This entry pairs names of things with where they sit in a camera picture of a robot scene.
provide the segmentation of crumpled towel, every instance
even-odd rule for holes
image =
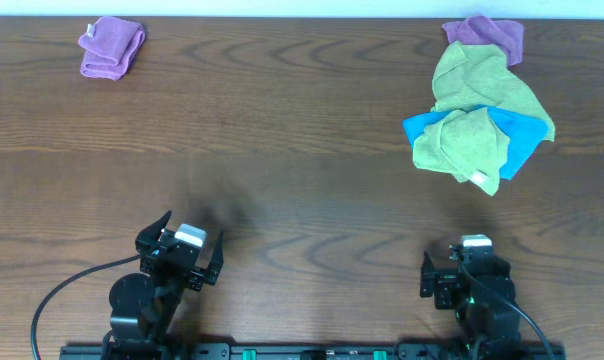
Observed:
[[[508,66],[522,62],[524,25],[511,20],[493,21],[486,16],[471,16],[464,21],[442,25],[449,44],[497,45],[507,56]]]
[[[80,73],[91,78],[119,80],[145,39],[140,23],[104,16],[78,40],[86,49]]]
[[[433,75],[435,106],[431,111],[472,111],[495,106],[543,120],[553,141],[555,125],[533,91],[506,68],[506,55],[495,45],[449,45]]]
[[[500,185],[500,168],[507,162],[509,137],[488,115],[486,107],[466,113],[453,110],[424,128],[413,143],[418,169],[453,174],[471,180],[489,195]]]
[[[507,161],[500,167],[499,174],[500,178],[511,180],[533,154],[535,148],[542,141],[549,128],[544,121],[540,119],[498,109],[492,106],[486,107],[486,109],[488,116],[495,125],[509,137],[510,141],[507,149]],[[430,112],[406,119],[404,121],[404,130],[409,137],[411,146],[415,148],[416,139],[424,134],[424,130],[427,126],[441,121],[450,113],[450,111]],[[416,155],[414,153],[414,158],[419,158],[420,156],[420,154]]]

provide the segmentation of blue cloth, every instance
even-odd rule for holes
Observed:
[[[535,148],[549,131],[547,124],[537,118],[521,115],[512,111],[487,106],[488,114],[495,125],[509,139],[507,162],[500,168],[500,177],[511,180],[520,170]],[[415,139],[424,134],[424,128],[444,119],[450,111],[430,112],[404,120],[404,131],[413,146]]]

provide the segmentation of green cloth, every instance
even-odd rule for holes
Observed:
[[[469,179],[493,195],[500,184],[500,168],[507,161],[509,141],[486,107],[469,113],[454,110],[424,128],[415,140],[413,163],[420,169],[451,173],[458,181]]]
[[[433,75],[433,94],[431,111],[495,106],[543,120],[549,126],[544,139],[555,138],[553,121],[531,89],[507,70],[506,55],[495,45],[449,45]]]

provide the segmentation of purple towel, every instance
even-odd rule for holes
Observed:
[[[86,49],[80,73],[86,77],[119,80],[144,42],[142,25],[104,16],[89,28],[78,40]]]
[[[493,21],[486,16],[471,16],[464,21],[442,25],[449,44],[497,45],[507,57],[508,66],[522,62],[524,25],[511,20]]]

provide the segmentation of tabletop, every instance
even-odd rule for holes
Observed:
[[[187,293],[171,327],[188,341],[457,335],[419,297],[422,254],[445,264],[484,233],[547,337],[604,359],[604,22],[523,21],[512,71],[557,136],[490,197],[416,169],[402,128],[434,103],[445,20],[133,19],[147,40],[114,82],[79,73],[95,18],[0,18],[0,359],[29,359],[48,291],[135,254],[168,209],[172,229],[227,231],[218,284]],[[137,269],[56,295],[43,358],[98,343],[111,285]]]

